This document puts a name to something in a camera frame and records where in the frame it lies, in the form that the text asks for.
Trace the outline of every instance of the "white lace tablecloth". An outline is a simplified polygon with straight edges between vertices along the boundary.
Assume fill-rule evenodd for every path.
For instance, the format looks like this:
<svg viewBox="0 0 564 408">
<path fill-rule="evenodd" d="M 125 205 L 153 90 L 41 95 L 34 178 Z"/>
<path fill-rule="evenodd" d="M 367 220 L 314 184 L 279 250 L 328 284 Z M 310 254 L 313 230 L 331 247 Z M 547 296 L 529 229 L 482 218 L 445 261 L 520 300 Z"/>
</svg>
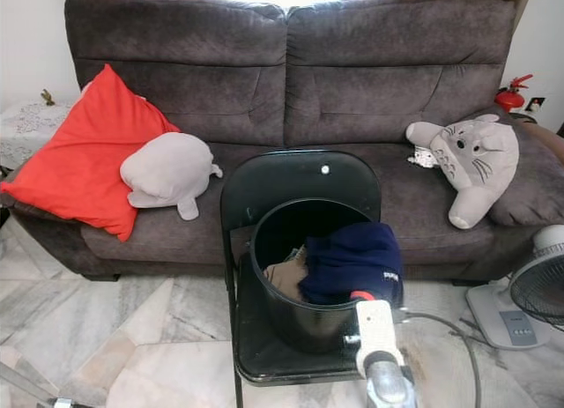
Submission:
<svg viewBox="0 0 564 408">
<path fill-rule="evenodd" d="M 16 168 L 44 146 L 61 126 L 72 103 L 47 106 L 27 101 L 7 108 L 0 124 L 0 165 Z"/>
</svg>

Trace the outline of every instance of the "black bucket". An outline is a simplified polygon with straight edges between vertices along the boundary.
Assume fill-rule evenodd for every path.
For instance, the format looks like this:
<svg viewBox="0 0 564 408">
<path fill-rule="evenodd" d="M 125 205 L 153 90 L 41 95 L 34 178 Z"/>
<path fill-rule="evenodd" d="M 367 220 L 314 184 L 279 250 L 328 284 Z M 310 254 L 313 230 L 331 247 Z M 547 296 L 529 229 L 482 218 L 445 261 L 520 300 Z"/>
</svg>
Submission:
<svg viewBox="0 0 564 408">
<path fill-rule="evenodd" d="M 256 226 L 251 241 L 253 270 L 263 284 L 271 324 L 289 345 L 303 352 L 329 352 L 355 331 L 354 302 L 316 305 L 293 300 L 264 276 L 269 265 L 283 262 L 306 237 L 324 237 L 353 223 L 371 219 L 349 205 L 326 199 L 289 201 L 269 211 Z"/>
</svg>

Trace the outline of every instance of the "cable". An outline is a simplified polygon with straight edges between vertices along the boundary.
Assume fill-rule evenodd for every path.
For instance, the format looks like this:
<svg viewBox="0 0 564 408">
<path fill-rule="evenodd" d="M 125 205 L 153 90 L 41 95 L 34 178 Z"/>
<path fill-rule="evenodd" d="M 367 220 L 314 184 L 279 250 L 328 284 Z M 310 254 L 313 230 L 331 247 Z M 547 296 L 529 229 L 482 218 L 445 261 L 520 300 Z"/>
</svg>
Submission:
<svg viewBox="0 0 564 408">
<path fill-rule="evenodd" d="M 482 385 L 481 385 L 480 380 L 479 380 L 478 362 L 476 361 L 476 354 L 474 353 L 474 350 L 472 349 L 472 347 L 470 345 L 470 341 L 468 340 L 466 333 L 464 333 L 462 331 L 462 329 L 460 329 L 455 324 L 451 323 L 448 320 L 444 320 L 443 318 L 440 318 L 437 315 L 426 314 L 426 313 L 406 312 L 405 317 L 406 318 L 420 317 L 420 318 L 428 318 L 430 320 L 435 320 L 436 322 L 439 322 L 439 323 L 442 323 L 446 326 L 449 326 L 452 330 L 454 330 L 462 338 L 462 341 L 464 342 L 464 344 L 466 345 L 466 349 L 468 350 L 468 354 L 470 355 L 470 362 L 472 364 L 472 371 L 474 373 L 474 385 L 476 387 L 476 400 L 475 400 L 474 406 L 476 408 L 480 408 L 481 405 L 482 405 Z"/>
</svg>

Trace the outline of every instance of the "fan base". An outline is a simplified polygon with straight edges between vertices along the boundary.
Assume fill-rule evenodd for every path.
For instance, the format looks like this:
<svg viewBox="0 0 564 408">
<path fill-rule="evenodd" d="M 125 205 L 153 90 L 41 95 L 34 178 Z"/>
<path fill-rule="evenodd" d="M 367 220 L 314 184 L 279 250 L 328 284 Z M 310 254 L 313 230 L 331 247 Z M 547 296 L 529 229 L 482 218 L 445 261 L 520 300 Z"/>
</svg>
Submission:
<svg viewBox="0 0 564 408">
<path fill-rule="evenodd" d="M 506 286 L 484 285 L 468 290 L 466 299 L 487 343 L 501 349 L 522 350 L 544 345 L 550 326 L 526 315 L 509 297 Z"/>
</svg>

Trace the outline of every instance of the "red cushion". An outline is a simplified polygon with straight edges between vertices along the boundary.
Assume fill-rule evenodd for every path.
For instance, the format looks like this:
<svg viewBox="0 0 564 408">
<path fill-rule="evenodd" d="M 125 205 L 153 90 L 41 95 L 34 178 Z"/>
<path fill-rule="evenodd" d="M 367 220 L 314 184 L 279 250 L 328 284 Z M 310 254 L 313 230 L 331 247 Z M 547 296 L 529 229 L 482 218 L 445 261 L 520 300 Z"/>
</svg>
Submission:
<svg viewBox="0 0 564 408">
<path fill-rule="evenodd" d="M 128 203 L 120 165 L 148 141 L 178 131 L 106 64 L 56 134 L 2 191 L 126 241 L 137 209 Z"/>
</svg>

